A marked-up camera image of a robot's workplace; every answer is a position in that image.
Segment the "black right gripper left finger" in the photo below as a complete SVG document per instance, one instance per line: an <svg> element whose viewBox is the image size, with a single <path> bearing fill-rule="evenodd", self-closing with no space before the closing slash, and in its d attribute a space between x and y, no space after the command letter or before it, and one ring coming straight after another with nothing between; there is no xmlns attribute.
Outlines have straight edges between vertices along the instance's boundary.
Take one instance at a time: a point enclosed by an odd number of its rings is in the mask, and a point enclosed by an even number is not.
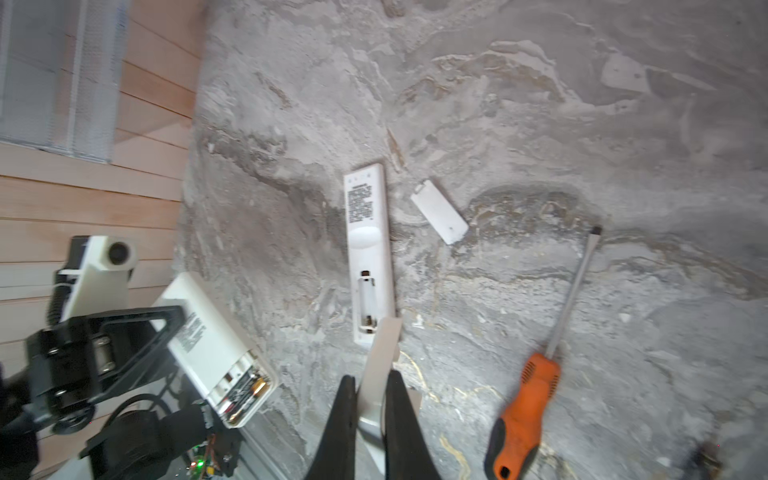
<svg viewBox="0 0 768 480"><path fill-rule="evenodd" d="M355 478L358 424L355 378L342 377L322 438L305 480Z"/></svg>

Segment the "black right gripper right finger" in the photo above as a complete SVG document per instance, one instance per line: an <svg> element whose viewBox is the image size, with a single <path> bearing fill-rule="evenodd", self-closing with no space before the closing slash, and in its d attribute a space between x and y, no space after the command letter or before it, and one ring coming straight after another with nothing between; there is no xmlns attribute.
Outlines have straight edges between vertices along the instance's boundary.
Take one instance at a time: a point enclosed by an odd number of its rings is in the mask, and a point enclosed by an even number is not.
<svg viewBox="0 0 768 480"><path fill-rule="evenodd" d="M387 480L440 480L402 375L391 370L385 391L384 442Z"/></svg>

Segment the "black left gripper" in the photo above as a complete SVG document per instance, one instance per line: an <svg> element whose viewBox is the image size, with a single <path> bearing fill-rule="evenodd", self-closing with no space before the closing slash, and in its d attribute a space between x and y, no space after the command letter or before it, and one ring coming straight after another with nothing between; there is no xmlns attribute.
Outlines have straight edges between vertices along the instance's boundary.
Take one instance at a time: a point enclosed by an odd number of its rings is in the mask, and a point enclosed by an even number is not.
<svg viewBox="0 0 768 480"><path fill-rule="evenodd" d="M96 406L147 381L184 325L177 305L72 317L27 338L27 366L1 381L1 433L83 430Z"/></svg>

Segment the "short remote battery cover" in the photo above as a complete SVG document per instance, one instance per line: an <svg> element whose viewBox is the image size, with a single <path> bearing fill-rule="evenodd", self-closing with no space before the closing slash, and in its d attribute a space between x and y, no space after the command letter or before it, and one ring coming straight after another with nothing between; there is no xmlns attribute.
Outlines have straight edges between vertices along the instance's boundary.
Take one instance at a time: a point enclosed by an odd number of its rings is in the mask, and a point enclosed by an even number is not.
<svg viewBox="0 0 768 480"><path fill-rule="evenodd" d="M384 475L384 404L389 372L398 360L403 321L389 317L379 322L357 392L358 432L379 472Z"/></svg>

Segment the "short white remote control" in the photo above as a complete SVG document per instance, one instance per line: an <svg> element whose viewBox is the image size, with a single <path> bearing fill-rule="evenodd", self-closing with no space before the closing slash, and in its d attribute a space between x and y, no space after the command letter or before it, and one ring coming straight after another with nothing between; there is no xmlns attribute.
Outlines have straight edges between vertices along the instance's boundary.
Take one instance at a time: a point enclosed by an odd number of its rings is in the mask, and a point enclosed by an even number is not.
<svg viewBox="0 0 768 480"><path fill-rule="evenodd" d="M154 305L183 308L186 321L168 343L168 350L224 426L244 427L278 387L270 362L196 272L178 274ZM224 413L227 397L243 377L255 374L265 377L269 388L239 421L231 424Z"/></svg>

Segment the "orange handled screwdriver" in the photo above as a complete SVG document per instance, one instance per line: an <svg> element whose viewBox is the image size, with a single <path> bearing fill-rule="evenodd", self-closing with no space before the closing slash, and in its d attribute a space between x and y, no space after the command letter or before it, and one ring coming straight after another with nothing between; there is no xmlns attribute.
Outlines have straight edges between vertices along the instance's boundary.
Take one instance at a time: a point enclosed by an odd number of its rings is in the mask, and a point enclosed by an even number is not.
<svg viewBox="0 0 768 480"><path fill-rule="evenodd" d="M555 352L601 236L602 228L594 226L546 349L532 354L526 361L516 397L492 428L484 459L484 470L489 479L522 479L535 460L542 438L543 416L561 376L561 367L554 359Z"/></svg>

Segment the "long white remote control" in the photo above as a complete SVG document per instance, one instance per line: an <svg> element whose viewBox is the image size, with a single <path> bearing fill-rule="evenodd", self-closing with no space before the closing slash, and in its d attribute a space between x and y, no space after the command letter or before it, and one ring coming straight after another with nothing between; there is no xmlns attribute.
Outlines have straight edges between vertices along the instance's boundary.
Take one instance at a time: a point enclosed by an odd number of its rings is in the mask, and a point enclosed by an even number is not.
<svg viewBox="0 0 768 480"><path fill-rule="evenodd" d="M379 323L395 315L384 167L375 163L351 172L343 186L353 337L369 347Z"/></svg>

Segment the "white battery compartment cover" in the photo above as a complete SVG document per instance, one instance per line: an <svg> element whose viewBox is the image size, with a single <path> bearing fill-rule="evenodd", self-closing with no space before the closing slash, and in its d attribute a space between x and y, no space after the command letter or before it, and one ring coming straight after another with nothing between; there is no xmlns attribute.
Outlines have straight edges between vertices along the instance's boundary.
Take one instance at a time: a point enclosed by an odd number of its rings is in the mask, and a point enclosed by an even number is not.
<svg viewBox="0 0 768 480"><path fill-rule="evenodd" d="M431 180L424 180L415 188L411 201L445 244L459 242L469 230L466 221Z"/></svg>

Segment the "black gold AAA battery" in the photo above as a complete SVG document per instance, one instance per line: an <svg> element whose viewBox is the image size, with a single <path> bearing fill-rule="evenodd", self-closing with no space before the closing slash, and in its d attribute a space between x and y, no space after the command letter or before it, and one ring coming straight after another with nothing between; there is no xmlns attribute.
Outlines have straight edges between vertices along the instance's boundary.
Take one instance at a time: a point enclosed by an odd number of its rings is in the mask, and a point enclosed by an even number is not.
<svg viewBox="0 0 768 480"><path fill-rule="evenodd" d="M722 471L722 463L716 455L716 445L701 443L683 467L682 480L716 480Z"/></svg>

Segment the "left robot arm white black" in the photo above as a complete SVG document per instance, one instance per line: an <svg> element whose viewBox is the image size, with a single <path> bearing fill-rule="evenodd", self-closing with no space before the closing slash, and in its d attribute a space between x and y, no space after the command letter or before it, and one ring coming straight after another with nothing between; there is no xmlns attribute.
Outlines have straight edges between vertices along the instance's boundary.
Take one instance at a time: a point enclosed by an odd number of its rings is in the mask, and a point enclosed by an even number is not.
<svg viewBox="0 0 768 480"><path fill-rule="evenodd" d="M40 461L38 433L84 429L98 404L164 371L167 347L185 323L179 306L113 310L50 324L24 343L27 365L1 381L1 476L28 479ZM200 401L173 411L158 395L123 401L79 456L95 479L159 479L204 445L202 471L230 477L242 435Z"/></svg>

